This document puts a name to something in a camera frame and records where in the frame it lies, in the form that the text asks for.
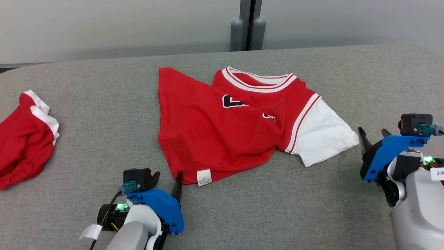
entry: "clothing tag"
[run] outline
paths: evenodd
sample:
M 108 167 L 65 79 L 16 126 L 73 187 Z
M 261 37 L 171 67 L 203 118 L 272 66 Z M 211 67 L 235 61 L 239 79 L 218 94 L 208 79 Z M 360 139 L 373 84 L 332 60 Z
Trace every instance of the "clothing tag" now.
M 91 239 L 97 239 L 99 237 L 100 231 L 102 230 L 101 225 L 92 224 L 91 226 L 87 227 L 85 231 L 83 231 L 82 235 L 79 239 L 83 238 L 91 238 Z
M 432 181 L 444 181 L 444 168 L 431 168 Z
M 208 183 L 211 183 L 211 170 L 206 169 L 202 171 L 197 171 L 197 184 L 199 186 L 206 185 Z

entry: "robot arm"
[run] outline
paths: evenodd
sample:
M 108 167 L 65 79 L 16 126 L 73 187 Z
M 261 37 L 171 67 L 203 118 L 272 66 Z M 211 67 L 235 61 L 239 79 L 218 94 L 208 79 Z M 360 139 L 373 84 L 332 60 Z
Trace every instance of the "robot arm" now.
M 130 169 L 123 173 L 124 182 L 135 181 L 139 187 L 127 193 L 128 205 L 104 204 L 98 214 L 103 231 L 117 231 L 106 250 L 162 250 L 169 234 L 181 234 L 184 221 L 181 212 L 182 173 L 176 177 L 171 195 L 154 189 L 159 172 Z
M 361 177 L 376 182 L 385 194 L 396 248 L 434 250 L 444 247 L 444 187 L 432 181 L 428 170 L 442 167 L 444 160 L 425 161 L 421 152 L 431 135 L 443 134 L 432 125 L 432 116 L 404 114 L 398 124 L 401 135 L 383 129 L 384 138 L 371 145 L 362 128 L 358 129 L 363 164 Z

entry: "black cable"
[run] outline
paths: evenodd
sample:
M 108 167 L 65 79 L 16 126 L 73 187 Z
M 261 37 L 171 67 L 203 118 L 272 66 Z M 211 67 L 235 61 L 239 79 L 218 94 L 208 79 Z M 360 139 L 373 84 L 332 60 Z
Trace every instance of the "black cable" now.
M 114 198 L 112 199 L 110 205 L 108 206 L 107 212 L 111 209 L 111 207 L 112 207 L 112 205 L 114 204 L 115 200 L 117 199 L 117 197 L 118 197 L 121 193 L 122 193 L 122 191 L 119 191 L 119 192 L 117 192 L 117 194 L 115 194 L 115 196 L 114 196 Z M 103 216 L 102 221 L 101 221 L 101 223 L 100 223 L 101 226 L 103 226 L 103 223 L 105 222 L 105 218 L 106 218 L 106 216 L 107 216 L 106 214 Z M 92 249 L 94 248 L 94 246 L 95 246 L 95 242 L 96 242 L 96 241 L 97 241 L 96 239 L 94 239 L 94 240 L 92 241 L 92 243 L 91 243 L 91 247 L 89 248 L 89 250 L 92 250 Z

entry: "red fabric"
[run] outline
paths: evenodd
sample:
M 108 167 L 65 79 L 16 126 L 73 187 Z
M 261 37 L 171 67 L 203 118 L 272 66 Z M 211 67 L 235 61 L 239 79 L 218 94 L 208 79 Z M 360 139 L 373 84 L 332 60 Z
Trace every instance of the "red fabric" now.
M 293 76 L 293 74 L 280 77 L 256 76 L 255 79 L 251 73 L 232 69 L 231 74 L 238 78 L 238 80 L 232 79 L 232 81 L 251 88 L 251 90 L 240 89 L 226 78 L 226 75 L 229 74 L 226 73 L 224 76 L 222 73 L 223 70 L 216 72 L 213 87 L 229 93 L 234 98 L 265 112 L 267 115 L 276 117 L 276 122 L 279 124 L 279 127 L 284 128 L 282 138 L 276 145 L 280 150 L 285 151 L 292 137 L 294 123 L 299 116 L 303 117 L 307 113 L 302 113 L 302 111 L 308 104 L 310 98 L 316 95 L 316 93 L 313 90 L 307 89 L 305 82 L 299 78 L 294 77 L 295 79 L 291 81 L 292 78 L 289 77 Z M 261 89 L 257 88 L 257 86 L 270 86 L 271 88 L 269 89 L 277 89 L 277 87 L 274 87 L 272 84 L 264 83 L 269 79 L 282 81 L 282 83 L 291 81 L 291 83 L 282 90 L 274 93 L 255 92 Z
M 33 99 L 21 94 L 20 105 L 0 123 L 0 190 L 39 175 L 51 157 L 54 134 L 32 106 Z
M 159 69 L 159 144 L 174 177 L 197 183 L 211 170 L 212 181 L 266 162 L 283 128 L 264 113 L 172 68 Z M 231 104 L 224 107 L 224 98 Z

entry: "jersey number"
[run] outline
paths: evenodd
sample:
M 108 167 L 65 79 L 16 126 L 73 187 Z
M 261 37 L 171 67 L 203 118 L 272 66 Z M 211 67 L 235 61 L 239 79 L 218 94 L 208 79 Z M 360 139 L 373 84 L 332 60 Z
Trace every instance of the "jersey number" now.
M 264 118 L 269 118 L 269 119 L 271 119 L 271 120 L 273 120 L 273 121 L 276 121 L 276 117 L 274 117 L 274 116 L 269 116 L 269 115 L 267 115 L 266 113 L 263 113 L 263 114 L 262 114 L 262 117 L 264 117 Z
M 248 106 L 247 104 L 241 102 L 241 101 L 237 101 L 235 99 L 233 99 L 231 96 L 229 95 L 224 95 L 222 97 L 222 104 L 224 108 L 232 108 L 232 107 L 242 107 L 242 106 Z

